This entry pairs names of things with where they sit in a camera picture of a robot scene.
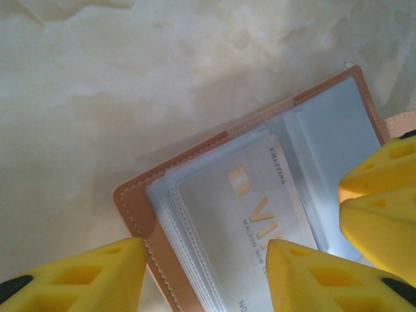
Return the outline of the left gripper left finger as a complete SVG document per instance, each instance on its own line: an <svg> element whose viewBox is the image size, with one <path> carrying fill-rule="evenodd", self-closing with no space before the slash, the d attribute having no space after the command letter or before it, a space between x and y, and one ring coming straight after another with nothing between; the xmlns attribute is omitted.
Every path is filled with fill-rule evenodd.
<svg viewBox="0 0 416 312"><path fill-rule="evenodd" d="M1 283L2 311L138 311L145 246L131 237Z"/></svg>

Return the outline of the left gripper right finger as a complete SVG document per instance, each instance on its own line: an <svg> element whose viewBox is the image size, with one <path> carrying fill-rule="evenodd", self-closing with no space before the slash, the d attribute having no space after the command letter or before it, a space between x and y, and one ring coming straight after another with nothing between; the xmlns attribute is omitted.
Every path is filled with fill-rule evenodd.
<svg viewBox="0 0 416 312"><path fill-rule="evenodd" d="M281 239L266 254L274 311L415 310L415 287L394 274Z"/></svg>

